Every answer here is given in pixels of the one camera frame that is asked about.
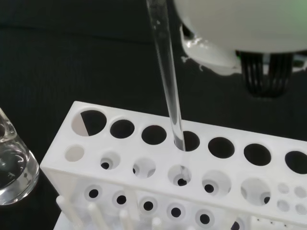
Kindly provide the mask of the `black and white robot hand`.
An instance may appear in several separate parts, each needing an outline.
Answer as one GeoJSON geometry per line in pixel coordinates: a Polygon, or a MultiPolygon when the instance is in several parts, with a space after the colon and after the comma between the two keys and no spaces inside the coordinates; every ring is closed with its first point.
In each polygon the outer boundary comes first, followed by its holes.
{"type": "Polygon", "coordinates": [[[283,95],[307,66],[304,0],[176,0],[187,56],[213,72],[241,74],[257,98],[283,95]]]}

